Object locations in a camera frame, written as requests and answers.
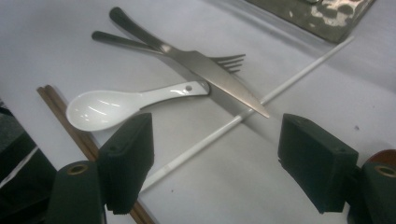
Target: dark green block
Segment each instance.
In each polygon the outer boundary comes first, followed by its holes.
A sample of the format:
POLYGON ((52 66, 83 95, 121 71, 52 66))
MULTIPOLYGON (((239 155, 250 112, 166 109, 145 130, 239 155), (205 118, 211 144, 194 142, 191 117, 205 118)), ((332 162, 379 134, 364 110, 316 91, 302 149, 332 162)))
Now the dark green block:
POLYGON ((100 148, 97 161, 107 209, 131 211, 154 163, 151 114, 128 119, 100 148))
POLYGON ((396 166, 366 162, 361 193, 374 224, 396 223, 396 166))
POLYGON ((278 157, 320 213, 342 212, 343 185, 358 155, 311 120, 283 116, 278 157))
POLYGON ((74 162, 58 171, 46 223, 106 223, 94 161, 74 162))

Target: spoon handle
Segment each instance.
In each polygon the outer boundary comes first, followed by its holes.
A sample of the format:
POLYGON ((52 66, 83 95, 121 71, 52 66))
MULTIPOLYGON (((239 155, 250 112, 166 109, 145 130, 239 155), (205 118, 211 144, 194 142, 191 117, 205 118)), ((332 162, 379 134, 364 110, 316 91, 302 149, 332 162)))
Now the spoon handle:
POLYGON ((170 87, 161 88, 154 91, 139 92, 143 99, 140 107, 152 105, 160 101, 169 100, 177 97, 208 95, 209 85, 205 81, 193 81, 177 84, 170 87))

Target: white plastic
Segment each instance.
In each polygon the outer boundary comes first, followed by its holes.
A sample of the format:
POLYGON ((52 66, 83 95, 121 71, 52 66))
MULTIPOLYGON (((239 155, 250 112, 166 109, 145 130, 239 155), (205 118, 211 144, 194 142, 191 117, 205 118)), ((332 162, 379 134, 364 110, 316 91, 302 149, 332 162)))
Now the white plastic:
POLYGON ((82 131, 100 131, 120 124, 147 105, 177 97, 208 94, 209 86, 204 81, 144 92, 88 91, 68 105, 66 116, 74 127, 82 131))

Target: white table surface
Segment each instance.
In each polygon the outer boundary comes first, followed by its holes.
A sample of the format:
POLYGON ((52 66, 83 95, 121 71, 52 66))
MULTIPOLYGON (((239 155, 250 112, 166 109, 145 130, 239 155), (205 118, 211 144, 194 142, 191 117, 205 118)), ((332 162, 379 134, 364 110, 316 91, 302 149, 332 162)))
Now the white table surface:
MULTIPOLYGON (((69 102, 85 91, 146 91, 195 79, 170 60, 92 41, 95 30, 125 35, 108 17, 115 6, 181 49, 246 53, 236 76, 260 97, 335 47, 244 1, 1 1, 0 97, 57 169, 85 157, 38 87, 50 84, 69 102)), ((158 223, 347 223, 347 206, 320 215, 280 166, 282 115, 313 120, 358 150, 358 165, 396 148, 395 11, 393 0, 375 2, 353 42, 266 105, 270 119, 252 115, 142 192, 141 203, 158 223)), ((145 108, 155 138, 149 175, 245 109, 218 90, 145 108)), ((117 128, 94 133, 98 144, 117 128)), ((110 213, 107 221, 134 223, 110 213)))

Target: cutlery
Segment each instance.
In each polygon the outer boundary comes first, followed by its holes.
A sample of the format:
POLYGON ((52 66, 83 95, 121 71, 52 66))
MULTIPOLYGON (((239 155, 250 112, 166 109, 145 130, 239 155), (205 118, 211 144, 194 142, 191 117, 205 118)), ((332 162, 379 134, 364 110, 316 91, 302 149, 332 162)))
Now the cutlery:
POLYGON ((145 106, 177 97, 208 95, 209 90, 205 81, 193 81, 154 91, 88 91, 70 102, 66 116, 82 131, 100 131, 122 123, 145 106))
POLYGON ((204 78, 243 104, 269 118, 268 112, 260 101, 242 83, 230 76, 226 70, 214 63, 210 58, 196 50, 183 51, 161 41, 161 39, 150 34, 132 21, 119 7, 110 10, 110 18, 122 29, 162 52, 163 55, 174 59, 195 75, 204 78))
MULTIPOLYGON (((156 53, 163 55, 163 52, 152 48, 149 45, 139 43, 137 41, 123 38, 117 35, 111 35, 101 31, 95 31, 92 34, 92 39, 100 41, 107 44, 113 44, 121 47, 126 47, 128 49, 139 49, 146 52, 156 53)), ((227 70, 229 73, 237 73, 240 70, 235 70, 234 68, 241 66, 240 62, 244 61, 243 57, 245 54, 238 54, 227 57, 209 57, 210 60, 217 63, 223 69, 227 70)))

